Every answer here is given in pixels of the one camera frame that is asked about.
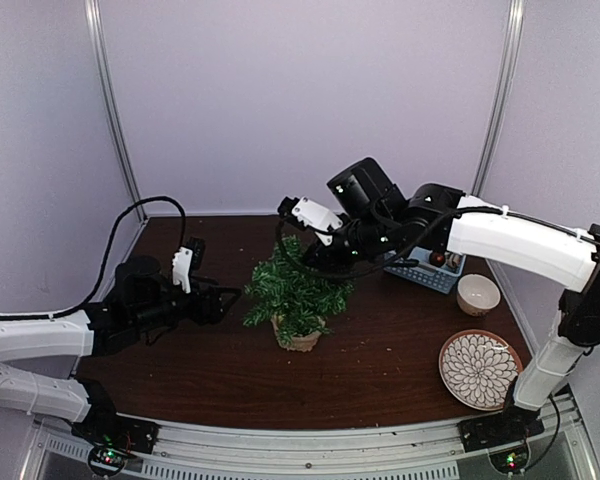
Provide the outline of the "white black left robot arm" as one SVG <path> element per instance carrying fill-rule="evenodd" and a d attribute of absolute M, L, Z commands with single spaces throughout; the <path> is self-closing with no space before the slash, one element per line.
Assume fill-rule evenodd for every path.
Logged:
<path fill-rule="evenodd" d="M 113 444 L 129 427 L 96 381 L 57 379 L 9 367 L 33 358 L 111 356 L 140 341 L 154 344 L 183 320 L 217 324 L 240 298 L 238 288 L 193 276 L 189 252 L 180 250 L 170 278 L 151 256 L 117 266 L 112 289 L 100 302 L 75 311 L 0 315 L 0 407 L 48 415 L 69 423 L 93 443 Z"/>

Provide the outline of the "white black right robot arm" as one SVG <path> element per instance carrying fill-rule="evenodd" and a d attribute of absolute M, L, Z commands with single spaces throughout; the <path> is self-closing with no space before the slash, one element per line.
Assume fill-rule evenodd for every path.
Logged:
<path fill-rule="evenodd" d="M 493 260 L 563 286 L 552 336 L 493 419 L 499 440 L 525 431 L 580 357 L 600 345 L 600 225 L 556 226 L 436 183 L 405 198 L 372 158 L 343 170 L 327 187 L 342 213 L 306 197 L 291 208 L 298 225 L 317 236 L 303 262 L 324 278 L 354 278 L 358 261 L 389 262 L 421 247 Z"/>

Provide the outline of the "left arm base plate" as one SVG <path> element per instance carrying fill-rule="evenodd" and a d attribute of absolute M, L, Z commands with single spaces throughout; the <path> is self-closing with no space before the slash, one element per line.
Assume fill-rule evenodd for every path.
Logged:
<path fill-rule="evenodd" d="M 159 433 L 152 421 L 118 414 L 89 414 L 82 422 L 71 422 L 71 433 L 93 446 L 126 454 L 151 454 Z"/>

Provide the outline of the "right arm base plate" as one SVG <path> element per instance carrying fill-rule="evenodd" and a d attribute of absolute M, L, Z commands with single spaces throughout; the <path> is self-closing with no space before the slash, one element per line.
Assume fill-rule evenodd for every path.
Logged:
<path fill-rule="evenodd" d="M 457 427 L 466 453 L 521 442 L 545 431 L 538 411 L 517 407 L 464 420 Z"/>

